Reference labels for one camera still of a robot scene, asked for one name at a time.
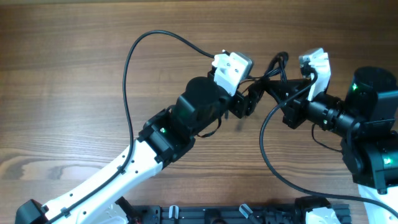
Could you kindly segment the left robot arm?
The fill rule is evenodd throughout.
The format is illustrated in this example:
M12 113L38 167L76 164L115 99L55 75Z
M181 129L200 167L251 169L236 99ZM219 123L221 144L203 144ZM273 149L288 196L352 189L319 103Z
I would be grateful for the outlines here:
M176 104L148 120L139 135L112 162L84 183L45 204L30 199L16 212L16 223L130 223L137 216L117 205L123 195L179 160L195 138L228 111L250 115L263 94L257 80L247 95L214 78L188 82Z

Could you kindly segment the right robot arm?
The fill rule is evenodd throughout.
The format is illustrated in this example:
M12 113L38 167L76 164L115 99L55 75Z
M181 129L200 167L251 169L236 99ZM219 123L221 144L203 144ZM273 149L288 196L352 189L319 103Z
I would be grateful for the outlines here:
M261 86L277 102L262 124L265 127L277 110L283 122L295 129L311 121L324 131L341 137L342 160L360 195L322 197L364 202L370 223L397 223L397 80L388 70L360 67L354 72L346 98L317 90L321 75L303 68L303 79L287 82L263 79Z

